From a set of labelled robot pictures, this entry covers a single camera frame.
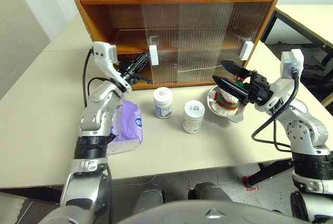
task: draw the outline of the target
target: translucent panel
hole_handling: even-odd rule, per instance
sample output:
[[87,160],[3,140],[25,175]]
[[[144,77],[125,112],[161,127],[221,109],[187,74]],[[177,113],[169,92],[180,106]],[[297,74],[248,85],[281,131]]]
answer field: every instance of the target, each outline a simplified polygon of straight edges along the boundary
[[142,5],[148,45],[157,45],[158,83],[211,82],[212,75],[233,78],[220,60],[241,63],[245,41],[253,41],[267,2]]

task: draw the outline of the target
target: red object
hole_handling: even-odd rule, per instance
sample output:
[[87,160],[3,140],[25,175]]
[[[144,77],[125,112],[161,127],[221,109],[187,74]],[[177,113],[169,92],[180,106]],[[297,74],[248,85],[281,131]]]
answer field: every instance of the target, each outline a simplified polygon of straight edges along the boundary
[[247,175],[247,176],[243,176],[243,178],[242,178],[242,180],[243,180],[243,185],[245,186],[246,191],[259,190],[259,189],[260,189],[259,185],[255,185],[255,186],[250,187],[250,188],[246,185],[246,183],[245,183],[245,179],[248,178],[248,177],[250,177],[250,176],[251,176],[251,175]]

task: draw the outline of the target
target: white container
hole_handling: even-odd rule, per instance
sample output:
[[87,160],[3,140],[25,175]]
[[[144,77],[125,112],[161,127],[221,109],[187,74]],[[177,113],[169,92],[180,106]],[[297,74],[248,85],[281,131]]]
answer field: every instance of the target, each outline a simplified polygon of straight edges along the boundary
[[196,133],[200,130],[204,116],[204,105],[196,100],[188,101],[184,106],[183,128],[187,133]]
[[167,118],[172,112],[172,91],[160,87],[154,91],[155,114],[159,118]]

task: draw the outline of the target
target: jar lid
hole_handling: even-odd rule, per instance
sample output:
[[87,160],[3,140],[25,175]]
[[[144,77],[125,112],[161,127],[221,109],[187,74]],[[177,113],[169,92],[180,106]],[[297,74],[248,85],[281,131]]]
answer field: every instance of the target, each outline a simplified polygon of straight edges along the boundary
[[172,91],[166,87],[159,87],[154,91],[154,100],[158,103],[168,103],[172,100]]
[[200,119],[204,115],[204,105],[196,100],[185,103],[184,113],[193,120]]

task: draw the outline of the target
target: gray floor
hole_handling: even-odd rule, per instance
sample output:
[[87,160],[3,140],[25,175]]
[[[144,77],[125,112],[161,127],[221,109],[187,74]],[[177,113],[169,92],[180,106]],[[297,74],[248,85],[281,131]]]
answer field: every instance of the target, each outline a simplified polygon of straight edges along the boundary
[[[262,182],[258,190],[246,191],[241,182],[242,177],[253,174],[258,170],[257,165],[246,165],[114,181],[114,223],[131,214],[139,193],[148,184],[159,184],[165,192],[165,201],[171,202],[186,200],[188,190],[193,188],[196,183],[205,181],[217,184],[234,202],[246,203],[270,210],[276,209],[285,215],[291,216],[289,195],[296,190],[292,183],[291,171],[289,170],[273,179]],[[27,200],[21,213],[29,204],[30,201]],[[33,202],[20,223],[37,223],[54,208],[56,208],[54,205]],[[95,223],[107,223],[107,213]]]

